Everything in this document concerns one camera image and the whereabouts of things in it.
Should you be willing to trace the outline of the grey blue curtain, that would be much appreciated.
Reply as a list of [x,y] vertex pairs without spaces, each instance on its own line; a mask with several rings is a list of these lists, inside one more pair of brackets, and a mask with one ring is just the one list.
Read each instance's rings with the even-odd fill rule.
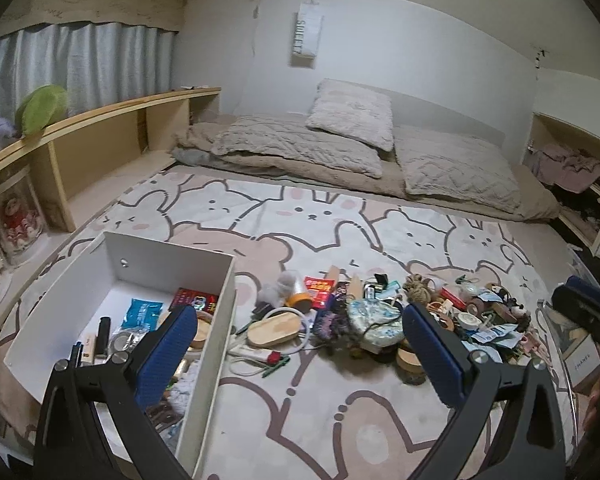
[[35,89],[67,90],[68,113],[171,89],[175,34],[120,23],[35,26],[0,39],[0,117]]

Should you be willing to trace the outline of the jute twine ball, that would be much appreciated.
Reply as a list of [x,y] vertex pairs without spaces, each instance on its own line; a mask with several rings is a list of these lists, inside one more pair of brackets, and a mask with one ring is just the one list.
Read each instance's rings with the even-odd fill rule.
[[403,284],[404,292],[411,304],[426,306],[432,301],[434,289],[431,288],[432,279],[420,274],[409,275]]

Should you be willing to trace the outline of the white storage box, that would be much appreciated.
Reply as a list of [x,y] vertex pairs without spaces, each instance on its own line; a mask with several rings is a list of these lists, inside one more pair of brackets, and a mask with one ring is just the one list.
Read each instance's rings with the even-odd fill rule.
[[132,325],[132,304],[170,307],[180,289],[218,302],[198,361],[175,456],[190,476],[204,455],[227,339],[234,318],[235,272],[232,256],[201,247],[102,232],[81,252],[33,308],[12,341],[4,364],[20,386],[41,401],[53,365],[72,344],[97,332],[109,318],[110,350],[142,336]]

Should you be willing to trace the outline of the red card packet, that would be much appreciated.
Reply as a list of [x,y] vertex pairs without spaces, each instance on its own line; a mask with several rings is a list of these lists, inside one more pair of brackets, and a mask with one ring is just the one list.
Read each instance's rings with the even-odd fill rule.
[[169,310],[172,311],[176,307],[181,306],[191,306],[196,311],[206,312],[210,315],[214,315],[217,304],[218,296],[216,295],[181,287],[176,291]]

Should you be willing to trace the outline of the pile of clothes in closet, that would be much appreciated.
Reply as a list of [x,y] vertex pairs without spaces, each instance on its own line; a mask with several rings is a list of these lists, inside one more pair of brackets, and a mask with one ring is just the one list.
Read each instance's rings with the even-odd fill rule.
[[600,160],[583,148],[545,143],[527,146],[526,165],[555,196],[558,219],[591,247],[600,234]]

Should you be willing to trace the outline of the beige folded quilt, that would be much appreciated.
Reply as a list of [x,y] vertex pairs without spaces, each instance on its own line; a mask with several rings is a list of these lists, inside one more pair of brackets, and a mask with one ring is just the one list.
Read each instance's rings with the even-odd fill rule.
[[280,169],[287,162],[378,180],[376,150],[360,141],[306,128],[299,117],[227,116],[196,122],[174,134],[172,155],[191,165],[219,160],[232,165]]

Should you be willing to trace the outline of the red clothespin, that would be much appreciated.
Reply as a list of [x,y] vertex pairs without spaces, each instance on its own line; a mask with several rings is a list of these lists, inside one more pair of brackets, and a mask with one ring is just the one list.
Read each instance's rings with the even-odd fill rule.
[[277,351],[272,351],[267,357],[266,357],[266,361],[265,363],[268,364],[268,366],[273,366],[276,365],[277,363],[280,362],[281,359],[283,359],[283,355],[280,352]]

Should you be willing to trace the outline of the white plush toy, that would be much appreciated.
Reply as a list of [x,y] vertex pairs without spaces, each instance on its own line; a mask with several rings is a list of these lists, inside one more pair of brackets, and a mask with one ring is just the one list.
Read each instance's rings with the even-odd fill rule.
[[277,280],[264,284],[257,294],[256,306],[279,308],[300,292],[299,274],[296,271],[283,271]]

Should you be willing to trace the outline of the oval wooden box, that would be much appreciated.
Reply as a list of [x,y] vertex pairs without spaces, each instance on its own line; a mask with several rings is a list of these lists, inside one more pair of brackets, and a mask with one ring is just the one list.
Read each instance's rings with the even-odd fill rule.
[[298,315],[279,313],[252,323],[247,330],[247,341],[254,348],[273,348],[294,339],[301,327]]

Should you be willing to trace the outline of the small black lighter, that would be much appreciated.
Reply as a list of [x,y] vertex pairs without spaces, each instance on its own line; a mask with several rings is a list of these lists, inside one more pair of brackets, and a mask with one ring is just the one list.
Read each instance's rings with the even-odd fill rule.
[[95,356],[97,359],[105,359],[108,354],[111,320],[109,316],[99,319],[98,331],[95,341]]

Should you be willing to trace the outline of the blue foil sachet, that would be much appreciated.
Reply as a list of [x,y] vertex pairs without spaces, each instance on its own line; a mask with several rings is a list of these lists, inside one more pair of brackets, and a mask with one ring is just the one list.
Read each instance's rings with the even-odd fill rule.
[[163,303],[132,298],[121,323],[124,330],[146,330],[152,332],[158,326]]

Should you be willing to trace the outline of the green clothespin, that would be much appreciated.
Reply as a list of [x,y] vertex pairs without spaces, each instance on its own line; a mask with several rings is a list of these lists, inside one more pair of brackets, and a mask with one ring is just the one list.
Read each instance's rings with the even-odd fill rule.
[[268,377],[271,376],[273,373],[276,372],[276,370],[280,370],[282,367],[286,366],[289,363],[288,360],[280,360],[277,363],[275,363],[274,365],[268,366],[262,373],[262,377]]

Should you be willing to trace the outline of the white Chanel box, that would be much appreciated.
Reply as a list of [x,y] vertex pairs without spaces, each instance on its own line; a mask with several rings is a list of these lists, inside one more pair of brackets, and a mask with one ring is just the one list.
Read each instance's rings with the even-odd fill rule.
[[578,388],[600,367],[600,355],[591,335],[578,342],[564,357],[573,388]]

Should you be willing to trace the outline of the bunny print blanket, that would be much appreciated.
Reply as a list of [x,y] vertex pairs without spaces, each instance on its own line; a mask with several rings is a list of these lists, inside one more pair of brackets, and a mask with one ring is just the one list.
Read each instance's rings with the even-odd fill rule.
[[[206,174],[157,174],[86,226],[23,293],[0,335],[0,409],[32,434],[35,400],[6,352],[46,289],[86,244],[110,230],[226,252],[236,260],[235,322],[246,324],[280,272],[342,280],[383,273],[502,285],[528,310],[550,296],[504,224],[431,209]],[[407,385],[363,344],[338,307],[278,372],[227,367],[198,478],[401,479],[440,434],[448,412],[430,385]]]

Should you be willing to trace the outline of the round cork block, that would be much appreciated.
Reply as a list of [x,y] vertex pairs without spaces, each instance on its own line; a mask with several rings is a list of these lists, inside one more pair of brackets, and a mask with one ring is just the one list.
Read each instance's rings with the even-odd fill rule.
[[396,352],[396,366],[407,385],[419,386],[427,380],[426,373],[414,352],[399,348]]

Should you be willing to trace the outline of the red dress doll in case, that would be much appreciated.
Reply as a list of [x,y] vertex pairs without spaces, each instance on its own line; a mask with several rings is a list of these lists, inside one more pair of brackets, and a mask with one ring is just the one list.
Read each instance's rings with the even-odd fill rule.
[[0,247],[11,266],[20,266],[48,240],[47,224],[30,176],[23,166],[0,182]]

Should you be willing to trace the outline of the wooden bedside shelf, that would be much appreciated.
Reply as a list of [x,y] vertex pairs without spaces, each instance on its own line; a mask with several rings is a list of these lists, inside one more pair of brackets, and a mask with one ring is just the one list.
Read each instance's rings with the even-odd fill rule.
[[63,119],[0,151],[0,174],[20,165],[52,226],[71,233],[137,182],[174,164],[175,135],[219,111],[204,87],[114,103]]

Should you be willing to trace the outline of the green plush toy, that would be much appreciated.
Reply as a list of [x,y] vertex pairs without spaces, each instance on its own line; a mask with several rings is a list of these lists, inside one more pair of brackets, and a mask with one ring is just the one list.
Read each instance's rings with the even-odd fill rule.
[[35,136],[47,126],[64,119],[67,113],[67,90],[48,84],[24,98],[15,114],[16,127],[23,136]]

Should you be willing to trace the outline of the fluffy cream pillow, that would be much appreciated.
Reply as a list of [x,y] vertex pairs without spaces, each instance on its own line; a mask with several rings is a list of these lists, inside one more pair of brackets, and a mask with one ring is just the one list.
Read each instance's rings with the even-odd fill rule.
[[391,99],[348,82],[323,79],[306,126],[360,141],[384,152],[393,150]]

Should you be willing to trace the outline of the clear plastic storage bin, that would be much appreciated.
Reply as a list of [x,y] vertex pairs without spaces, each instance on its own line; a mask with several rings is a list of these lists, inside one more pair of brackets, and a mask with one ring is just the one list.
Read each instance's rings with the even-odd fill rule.
[[578,388],[571,385],[564,357],[588,336],[588,332],[555,311],[550,303],[554,289],[564,284],[575,268],[593,269],[591,253],[564,242],[541,244],[533,249],[532,264],[538,278],[533,282],[535,300],[532,320],[548,352],[550,371],[562,415],[566,442],[574,445],[583,434],[582,422],[588,407],[588,392],[600,374],[600,367]]

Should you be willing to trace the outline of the floral fabric pouch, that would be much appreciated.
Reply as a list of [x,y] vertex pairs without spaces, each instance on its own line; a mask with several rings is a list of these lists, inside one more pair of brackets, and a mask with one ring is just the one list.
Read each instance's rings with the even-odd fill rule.
[[351,300],[347,316],[352,333],[360,346],[379,353],[404,339],[402,328],[403,304],[399,299]]

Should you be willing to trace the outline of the beige quilted pillow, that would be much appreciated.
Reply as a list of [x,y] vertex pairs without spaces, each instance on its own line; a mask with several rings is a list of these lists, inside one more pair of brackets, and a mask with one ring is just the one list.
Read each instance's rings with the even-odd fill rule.
[[520,187],[497,146],[476,136],[400,126],[394,151],[407,194],[473,202],[512,214]]

